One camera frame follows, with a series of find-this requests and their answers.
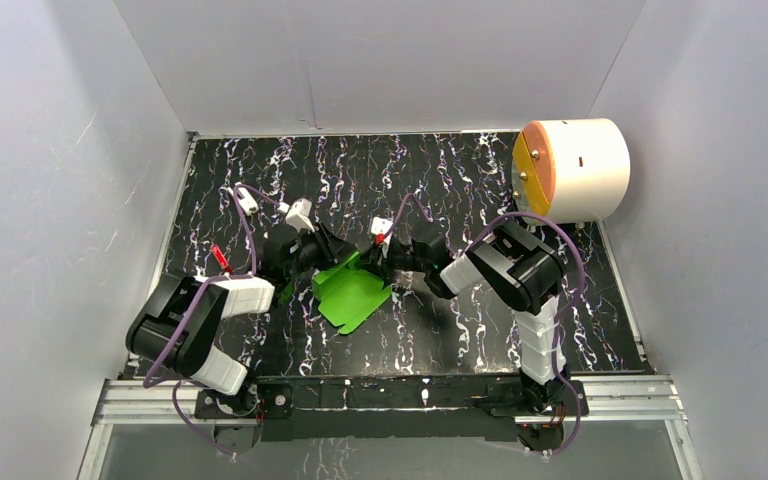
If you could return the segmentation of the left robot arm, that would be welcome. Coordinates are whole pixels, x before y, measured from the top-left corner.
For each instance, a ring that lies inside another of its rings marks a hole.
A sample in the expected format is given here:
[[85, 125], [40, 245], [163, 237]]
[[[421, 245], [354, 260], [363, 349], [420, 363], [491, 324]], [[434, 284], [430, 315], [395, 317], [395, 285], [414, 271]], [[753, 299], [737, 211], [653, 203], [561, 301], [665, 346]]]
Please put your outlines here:
[[250, 414], [259, 391], [246, 381], [247, 366], [216, 346], [220, 323], [269, 312], [291, 297], [298, 277], [337, 266], [355, 250], [321, 222], [310, 230], [281, 226], [253, 251], [242, 273], [163, 275], [125, 338], [127, 350], [151, 364], [144, 387], [190, 380], [220, 393], [231, 414]]

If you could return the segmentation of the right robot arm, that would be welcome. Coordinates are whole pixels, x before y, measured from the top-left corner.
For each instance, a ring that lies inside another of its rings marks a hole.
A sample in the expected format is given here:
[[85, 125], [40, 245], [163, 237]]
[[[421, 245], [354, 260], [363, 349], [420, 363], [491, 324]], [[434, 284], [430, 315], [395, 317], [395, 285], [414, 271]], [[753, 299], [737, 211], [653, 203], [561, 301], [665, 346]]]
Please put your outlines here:
[[437, 297], [453, 299], [486, 283], [509, 307], [519, 335], [521, 386], [489, 392], [476, 405], [490, 413], [547, 414], [568, 380], [556, 315], [565, 268], [554, 249], [516, 219], [505, 219], [456, 255], [443, 235], [407, 243], [378, 236], [360, 255], [361, 269], [390, 284], [399, 271], [419, 272]]

